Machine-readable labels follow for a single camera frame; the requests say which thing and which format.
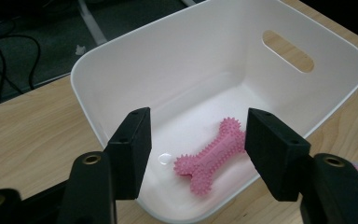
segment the wooden table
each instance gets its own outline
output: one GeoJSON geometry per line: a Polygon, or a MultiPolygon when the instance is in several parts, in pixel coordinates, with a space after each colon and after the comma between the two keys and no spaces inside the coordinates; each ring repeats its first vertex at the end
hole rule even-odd
{"type": "MultiPolygon", "coordinates": [[[[297,0],[285,1],[358,48],[358,35],[297,0]]],[[[358,90],[308,139],[311,155],[326,152],[358,162],[358,90]]],[[[0,105],[0,188],[22,199],[68,178],[74,159],[102,150],[69,77],[0,105]]],[[[278,203],[258,179],[202,223],[302,223],[299,202],[278,203]]],[[[135,201],[117,202],[119,223],[158,223],[135,201]]]]}

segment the pink bone toy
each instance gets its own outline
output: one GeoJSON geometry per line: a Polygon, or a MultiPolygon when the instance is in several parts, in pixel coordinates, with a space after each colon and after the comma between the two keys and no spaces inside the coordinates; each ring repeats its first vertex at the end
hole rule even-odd
{"type": "Polygon", "coordinates": [[[226,118],[220,123],[219,134],[196,156],[177,158],[173,170],[177,175],[191,175],[190,190],[205,195],[211,190],[213,173],[229,158],[245,152],[245,132],[240,123],[226,118]]]}

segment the pink dog toy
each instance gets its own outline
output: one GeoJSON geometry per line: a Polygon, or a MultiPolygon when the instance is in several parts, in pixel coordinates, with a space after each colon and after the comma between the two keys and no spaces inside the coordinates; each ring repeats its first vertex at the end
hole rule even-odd
{"type": "Polygon", "coordinates": [[[231,118],[220,123],[219,134],[196,156],[187,154],[177,158],[173,170],[178,175],[191,175],[190,189],[198,195],[211,190],[213,173],[230,157],[245,152],[245,132],[240,123],[231,118]]]}

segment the water droplet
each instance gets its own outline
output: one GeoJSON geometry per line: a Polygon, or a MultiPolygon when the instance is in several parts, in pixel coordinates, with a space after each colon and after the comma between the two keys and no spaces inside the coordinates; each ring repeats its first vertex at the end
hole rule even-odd
{"type": "Polygon", "coordinates": [[[168,153],[163,153],[163,154],[159,155],[159,157],[158,157],[159,163],[161,163],[163,165],[170,163],[171,160],[172,160],[172,155],[168,154],[168,153]]]}

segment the floor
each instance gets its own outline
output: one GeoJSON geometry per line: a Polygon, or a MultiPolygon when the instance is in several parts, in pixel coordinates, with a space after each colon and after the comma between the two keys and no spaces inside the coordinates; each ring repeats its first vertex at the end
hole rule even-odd
{"type": "MultiPolygon", "coordinates": [[[[17,1],[32,1],[41,7],[31,9],[33,13],[11,15],[10,20],[0,21],[0,103],[67,76],[81,57],[82,49],[87,52],[97,47],[80,16],[77,0],[17,1]]],[[[106,39],[112,40],[187,8],[185,1],[86,0],[86,3],[106,39]]],[[[204,0],[193,1],[197,4],[204,0]]],[[[350,9],[332,10],[323,1],[302,1],[358,34],[358,16],[353,17],[350,9]]]]}

